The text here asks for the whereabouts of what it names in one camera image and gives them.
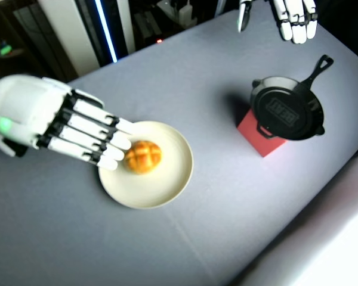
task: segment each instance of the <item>plate rim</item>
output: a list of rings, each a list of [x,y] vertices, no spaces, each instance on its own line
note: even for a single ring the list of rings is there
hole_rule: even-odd
[[[170,129],[173,129],[176,133],[179,134],[179,136],[184,140],[184,142],[187,144],[189,150],[190,150],[190,155],[191,155],[191,169],[190,169],[190,174],[189,177],[187,179],[187,182],[184,184],[184,186],[182,187],[182,189],[176,194],[174,195],[171,199],[165,201],[164,203],[161,204],[157,204],[156,206],[152,206],[152,207],[136,207],[136,206],[130,206],[129,204],[125,204],[125,203],[121,203],[119,200],[117,200],[114,196],[111,195],[110,192],[108,192],[108,190],[106,189],[106,187],[104,186],[102,177],[101,177],[101,170],[103,170],[103,168],[98,168],[98,175],[100,177],[100,181],[101,181],[101,185],[103,187],[103,189],[106,191],[106,193],[113,199],[115,200],[117,203],[125,206],[125,207],[129,207],[130,209],[136,209],[136,210],[151,210],[151,209],[156,209],[158,207],[162,207],[170,202],[172,202],[174,199],[176,199],[184,190],[185,188],[187,188],[187,185],[189,184],[189,182],[191,181],[191,177],[192,177],[192,173],[193,173],[193,165],[194,165],[194,159],[193,159],[193,152],[192,152],[192,148],[190,143],[188,142],[188,140],[186,139],[186,137],[184,137],[184,135],[179,132],[178,130],[176,130],[176,128],[172,127],[171,125],[168,125],[166,123],[163,122],[159,122],[159,121],[152,121],[152,120],[144,120],[144,121],[138,121],[135,123],[153,123],[156,124],[158,123],[159,125],[164,125],[165,127],[168,127]]]

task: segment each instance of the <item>logo on pan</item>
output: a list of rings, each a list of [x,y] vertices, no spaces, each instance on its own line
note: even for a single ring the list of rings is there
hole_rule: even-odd
[[[293,127],[294,123],[300,118],[296,112],[278,98],[272,98],[266,105],[266,109],[289,127]]]

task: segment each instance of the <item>blue light strip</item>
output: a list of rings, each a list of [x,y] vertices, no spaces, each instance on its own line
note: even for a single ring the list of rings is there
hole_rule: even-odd
[[[105,32],[105,37],[107,41],[107,45],[109,46],[110,53],[112,55],[113,62],[117,62],[117,56],[115,55],[115,50],[112,42],[112,37],[110,37],[109,28],[107,27],[105,14],[103,14],[101,0],[95,0],[95,5],[97,6],[98,14],[100,15],[102,28]]]

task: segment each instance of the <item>beige plate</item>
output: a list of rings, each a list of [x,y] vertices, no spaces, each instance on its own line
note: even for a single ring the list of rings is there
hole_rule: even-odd
[[[148,140],[162,150],[162,161],[150,173],[137,175],[119,162],[115,171],[99,169],[102,186],[118,203],[133,209],[152,209],[176,198],[188,184],[193,170],[189,143],[174,128],[153,121],[135,123],[140,133],[129,135],[132,143]]]

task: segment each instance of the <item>bread roll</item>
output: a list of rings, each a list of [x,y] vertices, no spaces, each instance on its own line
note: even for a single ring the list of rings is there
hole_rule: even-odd
[[[150,141],[137,141],[125,155],[127,168],[137,174],[151,172],[161,160],[162,150]]]

